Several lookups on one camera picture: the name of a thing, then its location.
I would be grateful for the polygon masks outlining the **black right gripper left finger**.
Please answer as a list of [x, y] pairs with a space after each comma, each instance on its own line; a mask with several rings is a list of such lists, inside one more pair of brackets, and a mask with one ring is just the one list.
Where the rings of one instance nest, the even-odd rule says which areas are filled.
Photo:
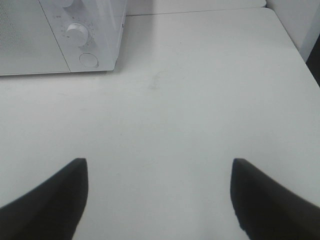
[[87, 161], [76, 158], [0, 208], [0, 238], [71, 240], [85, 210], [88, 192]]

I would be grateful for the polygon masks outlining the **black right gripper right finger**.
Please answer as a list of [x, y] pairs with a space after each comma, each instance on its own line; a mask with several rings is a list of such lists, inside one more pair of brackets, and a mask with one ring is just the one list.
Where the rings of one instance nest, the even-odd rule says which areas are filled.
[[246, 159], [233, 160], [230, 199], [240, 228], [251, 240], [320, 238], [320, 208]]

